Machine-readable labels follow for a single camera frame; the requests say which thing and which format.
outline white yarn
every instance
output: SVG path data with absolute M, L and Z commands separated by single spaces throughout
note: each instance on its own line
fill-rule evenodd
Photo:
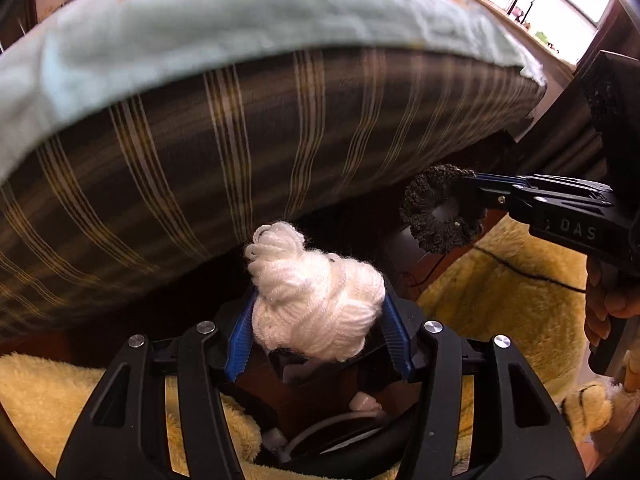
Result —
M 376 269 L 305 250 L 303 235 L 286 222 L 256 229 L 245 255 L 259 292 L 252 323 L 261 345 L 338 361 L 362 350 L 385 297 Z

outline plaid fabric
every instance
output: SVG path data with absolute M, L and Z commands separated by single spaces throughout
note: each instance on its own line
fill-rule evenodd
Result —
M 114 104 L 0 187 L 0 338 L 127 303 L 253 230 L 386 186 L 522 118 L 514 68 L 305 50 Z

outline black handle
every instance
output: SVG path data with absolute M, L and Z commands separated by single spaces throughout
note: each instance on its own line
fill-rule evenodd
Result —
M 638 281 L 638 277 L 618 271 L 609 264 L 602 266 L 602 285 L 612 290 L 617 285 L 628 285 Z M 636 336 L 640 317 L 620 319 L 609 316 L 611 331 L 609 337 L 600 341 L 598 346 L 591 346 L 589 368 L 599 375 L 614 377 L 622 368 L 625 353 Z

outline yellow fur blanket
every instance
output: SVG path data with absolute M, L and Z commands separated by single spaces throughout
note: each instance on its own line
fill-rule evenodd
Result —
M 532 238 L 526 226 L 503 219 L 478 246 L 529 275 L 553 278 L 577 288 L 585 283 L 584 257 Z M 494 256 L 472 250 L 456 261 L 422 295 L 428 315 L 460 335 L 487 340 L 505 333 L 529 359 L 556 400 L 575 383 L 586 340 L 584 296 L 556 283 L 525 277 Z M 54 472 L 82 406 L 102 375 L 38 358 L 0 358 L 0 402 L 36 457 Z M 167 382 L 167 428 L 173 468 L 187 474 L 175 381 Z M 468 444 L 472 393 L 463 397 L 461 442 Z M 250 480 L 300 480 L 300 475 L 252 463 L 260 429 L 233 399 L 225 415 L 244 475 Z M 382 478 L 392 478 L 395 470 Z

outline yarn loop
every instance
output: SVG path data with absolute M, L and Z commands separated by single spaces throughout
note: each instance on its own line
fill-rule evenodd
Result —
M 252 324 L 261 345 L 338 361 L 362 350 L 385 297 L 373 266 L 306 250 L 286 222 L 258 227 L 244 254 L 259 292 Z

